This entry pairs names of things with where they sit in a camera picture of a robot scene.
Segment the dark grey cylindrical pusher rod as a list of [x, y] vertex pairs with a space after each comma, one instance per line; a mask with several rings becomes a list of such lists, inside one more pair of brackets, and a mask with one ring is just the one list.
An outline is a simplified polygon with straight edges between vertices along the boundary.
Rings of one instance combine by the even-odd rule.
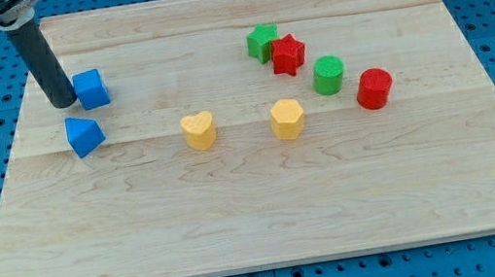
[[74, 87], [35, 20], [14, 25], [6, 35], [51, 104], [58, 109], [74, 104]]

